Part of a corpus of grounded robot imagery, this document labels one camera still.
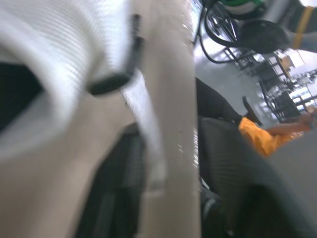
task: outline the seat back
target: seat back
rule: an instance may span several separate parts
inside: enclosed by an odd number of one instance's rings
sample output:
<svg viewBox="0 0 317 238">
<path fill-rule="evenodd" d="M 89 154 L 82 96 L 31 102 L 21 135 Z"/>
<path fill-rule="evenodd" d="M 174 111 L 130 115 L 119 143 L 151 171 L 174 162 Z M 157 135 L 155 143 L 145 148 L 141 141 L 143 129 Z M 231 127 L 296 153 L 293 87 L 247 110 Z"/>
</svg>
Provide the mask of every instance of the seat back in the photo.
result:
<svg viewBox="0 0 317 238">
<path fill-rule="evenodd" d="M 316 236 L 314 220 L 293 195 L 300 191 L 285 182 L 277 165 L 249 146 L 234 124 L 216 119 L 201 123 L 211 176 L 235 237 Z"/>
</svg>

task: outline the black trousers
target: black trousers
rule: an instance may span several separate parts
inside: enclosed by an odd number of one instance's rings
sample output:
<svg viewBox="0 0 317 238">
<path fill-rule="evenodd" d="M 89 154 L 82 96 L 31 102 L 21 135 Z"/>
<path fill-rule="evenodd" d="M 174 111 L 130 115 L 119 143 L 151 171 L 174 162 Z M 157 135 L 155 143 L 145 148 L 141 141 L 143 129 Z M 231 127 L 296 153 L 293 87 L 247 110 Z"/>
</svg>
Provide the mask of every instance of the black trousers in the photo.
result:
<svg viewBox="0 0 317 238">
<path fill-rule="evenodd" d="M 211 158 L 208 157 L 206 144 L 202 134 L 200 117 L 223 119 L 239 125 L 242 116 L 239 115 L 228 101 L 217 91 L 196 78 L 197 113 L 198 113 L 198 153 L 199 172 L 212 191 L 216 192 L 211 178 Z"/>
<path fill-rule="evenodd" d="M 224 119 L 240 123 L 242 116 L 239 115 L 228 101 L 217 91 L 196 78 L 197 112 L 199 117 Z"/>
</svg>

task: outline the white fabric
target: white fabric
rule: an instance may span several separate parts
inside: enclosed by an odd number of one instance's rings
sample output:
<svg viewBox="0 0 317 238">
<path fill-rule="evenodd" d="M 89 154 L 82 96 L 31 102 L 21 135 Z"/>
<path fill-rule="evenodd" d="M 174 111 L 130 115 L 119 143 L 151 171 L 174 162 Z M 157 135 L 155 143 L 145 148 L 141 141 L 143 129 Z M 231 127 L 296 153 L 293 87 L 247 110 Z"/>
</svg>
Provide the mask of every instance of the white fabric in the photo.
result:
<svg viewBox="0 0 317 238">
<path fill-rule="evenodd" d="M 89 79 L 127 58 L 128 0 L 1 0 L 0 60 L 25 64 L 44 93 L 0 135 L 0 159 L 66 130 Z"/>
</svg>

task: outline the floor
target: floor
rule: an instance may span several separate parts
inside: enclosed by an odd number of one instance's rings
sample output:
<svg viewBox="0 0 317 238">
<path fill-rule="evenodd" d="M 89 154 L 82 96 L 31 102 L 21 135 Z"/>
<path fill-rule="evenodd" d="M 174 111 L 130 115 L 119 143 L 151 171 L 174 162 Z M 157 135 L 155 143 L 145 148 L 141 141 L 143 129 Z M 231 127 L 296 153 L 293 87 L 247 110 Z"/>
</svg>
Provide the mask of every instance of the floor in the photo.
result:
<svg viewBox="0 0 317 238">
<path fill-rule="evenodd" d="M 206 37 L 204 32 L 203 40 L 207 52 L 215 60 L 228 59 L 226 54 L 221 52 L 224 47 Z M 196 77 L 224 96 L 238 113 L 244 115 L 247 112 L 242 103 L 242 97 L 247 96 L 262 121 L 263 128 L 276 123 L 274 115 L 266 106 L 256 77 L 248 76 L 235 63 L 215 64 L 210 62 L 198 43 L 195 46 L 194 58 Z"/>
</svg>

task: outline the black cable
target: black cable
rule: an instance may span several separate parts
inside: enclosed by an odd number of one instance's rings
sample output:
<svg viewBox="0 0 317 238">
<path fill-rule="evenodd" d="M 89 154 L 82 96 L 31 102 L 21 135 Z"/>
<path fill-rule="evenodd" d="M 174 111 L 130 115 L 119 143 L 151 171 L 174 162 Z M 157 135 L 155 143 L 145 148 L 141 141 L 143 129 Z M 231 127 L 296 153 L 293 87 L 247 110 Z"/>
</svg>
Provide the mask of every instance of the black cable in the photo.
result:
<svg viewBox="0 0 317 238">
<path fill-rule="evenodd" d="M 223 60 L 223 61 L 214 60 L 213 58 L 211 58 L 211 57 L 209 56 L 208 52 L 206 51 L 206 49 L 205 49 L 205 47 L 204 47 L 201 27 L 202 27 L 202 22 L 203 22 L 203 20 L 204 20 L 205 23 L 207 22 L 206 19 L 208 18 L 208 17 L 207 17 L 208 12 L 210 11 L 210 9 L 213 7 L 213 5 L 214 5 L 216 2 L 217 2 L 217 1 L 214 0 L 214 1 L 210 4 L 210 6 L 209 6 L 209 8 L 208 8 L 208 10 L 207 10 L 206 13 L 205 13 L 206 9 L 203 8 L 202 13 L 201 13 L 201 17 L 200 17 L 201 21 L 198 23 L 198 24 L 199 24 L 199 25 L 198 25 L 198 37 L 199 37 L 199 41 L 200 41 L 202 50 L 203 50 L 205 56 L 207 57 L 207 59 L 208 59 L 209 61 L 213 62 L 213 63 L 219 64 L 219 63 L 230 63 L 230 62 L 242 60 L 242 59 L 245 59 L 245 58 L 247 58 L 247 57 L 250 57 L 250 56 L 255 55 L 255 53 L 251 53 L 251 54 L 248 54 L 248 55 L 239 57 L 239 58 L 237 58 L 237 59 L 230 59 L 230 60 Z"/>
<path fill-rule="evenodd" d="M 207 13 L 206 13 L 206 16 L 205 16 L 205 19 L 204 19 L 205 30 L 206 30 L 206 33 L 209 35 L 209 37 L 210 37 L 213 41 L 217 42 L 218 44 L 220 44 L 220 45 L 222 45 L 222 46 L 233 47 L 233 48 L 242 47 L 242 44 L 241 44 L 241 43 L 223 40 L 223 39 L 219 38 L 218 36 L 216 36 L 216 35 L 212 32 L 212 30 L 210 29 L 209 24 L 208 24 L 208 15 L 209 15 L 209 13 L 210 13 L 211 11 L 212 11 L 212 7 L 210 7 L 210 8 L 207 10 Z"/>
</svg>

